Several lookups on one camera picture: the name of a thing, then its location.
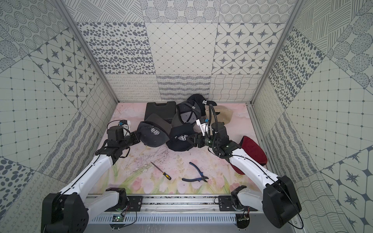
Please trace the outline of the navy baseball cap metal buckle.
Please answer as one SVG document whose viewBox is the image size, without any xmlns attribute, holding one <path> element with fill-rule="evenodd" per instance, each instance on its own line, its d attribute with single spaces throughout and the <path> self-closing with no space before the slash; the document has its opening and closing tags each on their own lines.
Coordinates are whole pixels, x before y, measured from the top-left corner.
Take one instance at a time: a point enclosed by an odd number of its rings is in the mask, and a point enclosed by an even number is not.
<svg viewBox="0 0 373 233">
<path fill-rule="evenodd" d="M 197 133 L 194 131 L 194 127 L 190 123 L 172 127 L 170 132 L 170 140 L 166 143 L 166 145 L 172 151 L 188 151 L 194 147 L 194 144 L 189 142 L 187 139 L 195 134 Z"/>
</svg>

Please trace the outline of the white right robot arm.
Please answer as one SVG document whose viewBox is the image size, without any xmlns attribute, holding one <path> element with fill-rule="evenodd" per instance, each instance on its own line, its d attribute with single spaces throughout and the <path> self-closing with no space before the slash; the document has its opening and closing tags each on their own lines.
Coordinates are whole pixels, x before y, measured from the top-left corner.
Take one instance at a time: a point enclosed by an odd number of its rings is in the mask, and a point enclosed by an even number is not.
<svg viewBox="0 0 373 233">
<path fill-rule="evenodd" d="M 302 207 L 289 177 L 279 177 L 252 159 L 238 143 L 229 139 L 222 122 L 215 122 L 212 127 L 203 123 L 200 128 L 200 133 L 183 138 L 194 147 L 211 148 L 215 156 L 239 169 L 260 189 L 260 192 L 243 186 L 235 189 L 231 196 L 236 209 L 252 207 L 261 211 L 277 228 L 300 214 Z"/>
</svg>

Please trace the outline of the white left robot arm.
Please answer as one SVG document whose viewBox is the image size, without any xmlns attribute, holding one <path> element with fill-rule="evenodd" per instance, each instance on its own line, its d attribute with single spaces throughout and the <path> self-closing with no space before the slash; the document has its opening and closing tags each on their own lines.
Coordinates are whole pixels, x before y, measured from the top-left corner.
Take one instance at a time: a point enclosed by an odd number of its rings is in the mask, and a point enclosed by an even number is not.
<svg viewBox="0 0 373 233">
<path fill-rule="evenodd" d="M 128 210 L 129 200 L 124 188 L 110 188 L 93 201 L 85 201 L 96 182 L 123 157 L 122 152 L 140 143 L 140 133 L 129 132 L 123 126 L 109 128 L 107 136 L 89 165 L 71 183 L 44 198 L 42 233 L 82 233 L 89 222 L 104 211 L 110 208 Z"/>
</svg>

